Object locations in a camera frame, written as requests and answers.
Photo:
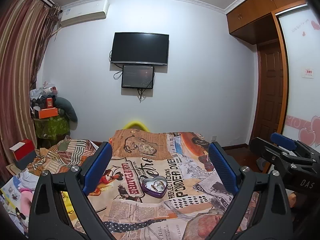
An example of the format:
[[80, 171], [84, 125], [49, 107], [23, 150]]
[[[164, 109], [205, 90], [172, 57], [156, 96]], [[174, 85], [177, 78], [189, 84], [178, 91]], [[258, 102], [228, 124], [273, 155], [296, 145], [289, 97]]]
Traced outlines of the small wall monitor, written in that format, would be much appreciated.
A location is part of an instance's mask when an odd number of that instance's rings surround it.
[[123, 65], [122, 88], [153, 89], [154, 66]]

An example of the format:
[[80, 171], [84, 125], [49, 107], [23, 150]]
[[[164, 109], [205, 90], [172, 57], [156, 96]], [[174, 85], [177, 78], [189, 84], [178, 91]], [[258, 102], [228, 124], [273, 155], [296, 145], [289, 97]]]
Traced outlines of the white wardrobe sliding door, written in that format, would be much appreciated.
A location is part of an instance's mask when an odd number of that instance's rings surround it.
[[319, 150], [319, 20], [304, 4], [277, 14], [289, 78], [283, 135]]

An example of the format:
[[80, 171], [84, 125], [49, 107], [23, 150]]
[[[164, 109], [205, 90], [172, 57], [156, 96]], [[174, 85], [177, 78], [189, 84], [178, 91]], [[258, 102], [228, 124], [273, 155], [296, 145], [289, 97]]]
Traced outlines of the white air conditioner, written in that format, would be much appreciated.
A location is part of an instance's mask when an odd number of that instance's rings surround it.
[[60, 22], [61, 27], [68, 27], [89, 21], [103, 20], [107, 16], [108, 7], [108, 0], [99, 0], [64, 9]]

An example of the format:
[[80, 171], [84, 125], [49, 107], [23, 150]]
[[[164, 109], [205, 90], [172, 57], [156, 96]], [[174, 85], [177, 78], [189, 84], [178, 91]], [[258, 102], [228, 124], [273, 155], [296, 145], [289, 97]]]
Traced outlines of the purple heart-shaped tin box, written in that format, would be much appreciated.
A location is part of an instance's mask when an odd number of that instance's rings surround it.
[[167, 191], [168, 182], [163, 176], [154, 178], [145, 178], [141, 183], [141, 188], [144, 193], [155, 197], [162, 198]]

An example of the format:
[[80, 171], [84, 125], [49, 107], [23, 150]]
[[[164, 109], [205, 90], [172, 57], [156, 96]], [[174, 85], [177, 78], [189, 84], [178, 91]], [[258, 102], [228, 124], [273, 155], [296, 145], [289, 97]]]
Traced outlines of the yellow plastic chair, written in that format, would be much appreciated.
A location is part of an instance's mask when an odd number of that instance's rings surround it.
[[149, 132], [150, 130], [140, 121], [128, 122], [123, 129], [139, 129], [141, 131]]

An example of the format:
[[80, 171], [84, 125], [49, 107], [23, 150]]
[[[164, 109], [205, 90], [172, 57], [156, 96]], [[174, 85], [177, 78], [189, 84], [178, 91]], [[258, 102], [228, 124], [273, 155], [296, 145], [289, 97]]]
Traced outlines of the orange box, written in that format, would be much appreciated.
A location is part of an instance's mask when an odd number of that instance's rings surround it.
[[35, 111], [35, 116], [38, 119], [46, 119], [54, 116], [58, 116], [58, 110], [57, 108], [47, 108], [47, 109], [41, 109], [39, 111]]

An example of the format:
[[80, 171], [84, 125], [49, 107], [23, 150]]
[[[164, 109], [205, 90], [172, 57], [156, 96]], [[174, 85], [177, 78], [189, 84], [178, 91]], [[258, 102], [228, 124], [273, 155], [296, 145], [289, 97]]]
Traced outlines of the grey plush pillow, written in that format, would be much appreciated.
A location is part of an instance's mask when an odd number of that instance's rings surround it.
[[56, 97], [54, 100], [54, 105], [64, 111], [64, 115], [72, 122], [78, 122], [78, 117], [72, 106], [72, 104], [65, 98]]

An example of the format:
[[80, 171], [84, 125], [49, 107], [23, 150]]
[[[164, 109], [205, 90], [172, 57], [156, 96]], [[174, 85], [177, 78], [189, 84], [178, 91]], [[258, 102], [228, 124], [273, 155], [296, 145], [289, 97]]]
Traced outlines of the striped red curtain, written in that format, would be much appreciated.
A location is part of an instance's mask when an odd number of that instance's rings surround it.
[[14, 157], [9, 149], [20, 140], [36, 142], [30, 115], [29, 92], [61, 7], [40, 0], [13, 0], [1, 15], [1, 181], [10, 179], [6, 166]]

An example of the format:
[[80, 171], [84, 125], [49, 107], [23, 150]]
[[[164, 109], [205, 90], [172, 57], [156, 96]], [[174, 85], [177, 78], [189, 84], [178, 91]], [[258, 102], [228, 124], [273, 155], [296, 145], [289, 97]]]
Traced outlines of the brown wooden door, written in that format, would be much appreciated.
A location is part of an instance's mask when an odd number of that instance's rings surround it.
[[279, 42], [258, 46], [258, 100], [251, 138], [270, 141], [279, 125], [283, 99], [283, 64]]

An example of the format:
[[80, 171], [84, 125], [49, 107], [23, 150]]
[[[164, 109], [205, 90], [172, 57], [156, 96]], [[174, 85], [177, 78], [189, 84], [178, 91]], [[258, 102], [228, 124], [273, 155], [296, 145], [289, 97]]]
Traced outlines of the wooden upper cabinet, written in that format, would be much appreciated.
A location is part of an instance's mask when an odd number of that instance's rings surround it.
[[229, 34], [250, 44], [278, 38], [272, 11], [303, 0], [245, 0], [227, 14]]

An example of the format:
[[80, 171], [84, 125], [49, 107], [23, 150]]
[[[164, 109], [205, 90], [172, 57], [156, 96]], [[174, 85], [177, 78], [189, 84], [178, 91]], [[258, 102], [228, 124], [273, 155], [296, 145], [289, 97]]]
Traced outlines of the black wall television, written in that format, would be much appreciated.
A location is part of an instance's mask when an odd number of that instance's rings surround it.
[[111, 63], [166, 66], [169, 57], [169, 35], [158, 33], [115, 33]]

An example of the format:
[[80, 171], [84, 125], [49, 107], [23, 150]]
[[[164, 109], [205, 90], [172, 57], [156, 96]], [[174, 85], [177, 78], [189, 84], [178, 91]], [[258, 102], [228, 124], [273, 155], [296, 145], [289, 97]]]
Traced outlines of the green patterned cloth pile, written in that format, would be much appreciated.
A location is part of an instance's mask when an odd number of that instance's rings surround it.
[[70, 132], [69, 121], [65, 117], [54, 116], [46, 119], [34, 119], [35, 133], [40, 139], [56, 140]]

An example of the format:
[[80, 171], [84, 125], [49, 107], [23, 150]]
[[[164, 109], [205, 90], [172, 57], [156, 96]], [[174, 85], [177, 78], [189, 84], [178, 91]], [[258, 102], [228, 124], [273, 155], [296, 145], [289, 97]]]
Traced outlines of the printed newspaper pattern bedspread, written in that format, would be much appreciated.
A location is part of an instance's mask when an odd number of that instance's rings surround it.
[[[116, 239], [205, 239], [232, 202], [208, 155], [191, 132], [116, 131], [112, 158], [88, 199]], [[36, 151], [27, 167], [1, 188], [1, 204], [24, 235], [42, 171], [82, 165], [97, 146], [65, 138]]]

